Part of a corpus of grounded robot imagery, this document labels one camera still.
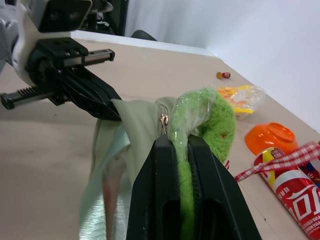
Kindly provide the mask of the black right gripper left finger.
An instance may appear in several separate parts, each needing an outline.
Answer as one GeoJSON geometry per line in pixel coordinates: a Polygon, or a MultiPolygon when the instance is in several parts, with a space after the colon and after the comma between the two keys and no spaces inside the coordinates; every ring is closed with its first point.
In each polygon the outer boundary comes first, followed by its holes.
{"type": "Polygon", "coordinates": [[[133,184],[126,239],[180,239],[180,210],[176,151],[167,136],[160,136],[133,184]]]}

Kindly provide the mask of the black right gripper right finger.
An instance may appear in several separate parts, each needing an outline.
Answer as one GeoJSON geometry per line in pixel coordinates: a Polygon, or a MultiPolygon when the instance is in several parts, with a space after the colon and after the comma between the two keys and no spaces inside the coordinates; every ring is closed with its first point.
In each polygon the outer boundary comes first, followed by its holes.
{"type": "Polygon", "coordinates": [[[262,237],[234,177],[198,136],[188,138],[196,240],[260,240],[262,237]]]}

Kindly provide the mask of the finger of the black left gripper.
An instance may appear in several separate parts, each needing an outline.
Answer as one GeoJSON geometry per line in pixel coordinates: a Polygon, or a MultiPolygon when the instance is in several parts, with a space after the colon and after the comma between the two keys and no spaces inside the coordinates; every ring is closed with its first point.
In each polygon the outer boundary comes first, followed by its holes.
{"type": "Polygon", "coordinates": [[[122,100],[116,90],[85,67],[72,67],[78,86],[101,101],[122,100]]]}
{"type": "Polygon", "coordinates": [[[78,108],[88,112],[91,116],[107,121],[120,121],[121,117],[112,100],[100,100],[88,94],[78,86],[72,74],[65,74],[58,81],[59,90],[78,108]]]}

